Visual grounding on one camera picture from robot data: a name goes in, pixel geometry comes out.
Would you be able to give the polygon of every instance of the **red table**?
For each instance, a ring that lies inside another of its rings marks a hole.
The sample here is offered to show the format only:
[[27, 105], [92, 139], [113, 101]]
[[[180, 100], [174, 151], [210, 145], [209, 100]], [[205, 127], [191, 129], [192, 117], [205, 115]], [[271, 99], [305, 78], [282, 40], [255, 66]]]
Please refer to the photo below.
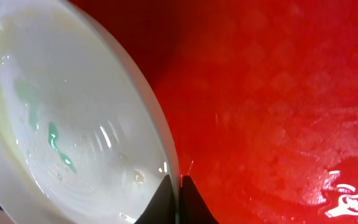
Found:
[[358, 223], [325, 214], [358, 194], [358, 1], [73, 2], [148, 79], [220, 223]]

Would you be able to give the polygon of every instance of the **white bowl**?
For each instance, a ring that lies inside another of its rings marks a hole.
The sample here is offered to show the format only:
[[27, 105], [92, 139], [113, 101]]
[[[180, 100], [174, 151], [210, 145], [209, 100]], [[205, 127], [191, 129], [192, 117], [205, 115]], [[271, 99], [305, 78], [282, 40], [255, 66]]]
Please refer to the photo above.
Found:
[[0, 204], [17, 223], [133, 223], [165, 174], [178, 193], [157, 99], [87, 18], [57, 0], [0, 0]]

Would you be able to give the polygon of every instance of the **black object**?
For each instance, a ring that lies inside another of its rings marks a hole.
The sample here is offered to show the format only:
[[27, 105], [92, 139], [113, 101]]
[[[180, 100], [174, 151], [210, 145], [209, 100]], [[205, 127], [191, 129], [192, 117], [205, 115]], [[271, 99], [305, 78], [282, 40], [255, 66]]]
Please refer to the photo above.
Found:
[[[182, 179], [179, 211], [180, 224], [218, 223], [208, 210], [193, 180], [187, 175]], [[135, 224], [175, 224], [175, 200], [169, 175], [164, 177], [149, 205]]]

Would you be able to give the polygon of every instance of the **green liquid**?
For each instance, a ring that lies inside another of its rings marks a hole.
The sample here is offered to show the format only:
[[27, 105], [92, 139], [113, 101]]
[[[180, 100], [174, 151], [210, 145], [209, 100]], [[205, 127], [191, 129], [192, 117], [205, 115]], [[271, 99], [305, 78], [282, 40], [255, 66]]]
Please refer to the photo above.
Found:
[[59, 132], [57, 130], [57, 127], [52, 122], [49, 123], [49, 133], [48, 133], [48, 142], [50, 146], [59, 153], [60, 159], [68, 166], [68, 168], [73, 171], [73, 173], [77, 173], [77, 169], [74, 166], [73, 161], [64, 153], [62, 153], [61, 150], [59, 150], [57, 146], [57, 141], [59, 140]]
[[29, 104], [29, 124], [34, 130], [38, 130], [39, 117], [38, 111], [38, 97], [35, 94], [34, 88], [30, 83], [24, 80], [16, 79], [14, 82], [16, 95], [21, 102]]

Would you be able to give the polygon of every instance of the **green smear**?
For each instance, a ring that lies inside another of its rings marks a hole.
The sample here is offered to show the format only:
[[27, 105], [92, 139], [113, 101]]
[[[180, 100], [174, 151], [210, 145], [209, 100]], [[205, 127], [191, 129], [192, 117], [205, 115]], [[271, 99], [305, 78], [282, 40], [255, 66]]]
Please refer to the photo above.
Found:
[[39, 117], [38, 111], [38, 97], [35, 94], [34, 87], [21, 79], [14, 81], [15, 92], [21, 102], [29, 104], [29, 124], [34, 130], [38, 130]]
[[68, 168], [73, 171], [73, 173], [77, 174], [77, 169], [74, 166], [73, 161], [61, 150], [59, 150], [57, 146], [57, 141], [59, 140], [59, 132], [57, 127], [52, 122], [49, 123], [49, 133], [48, 133], [48, 142], [50, 146], [59, 153], [60, 159], [68, 166]]

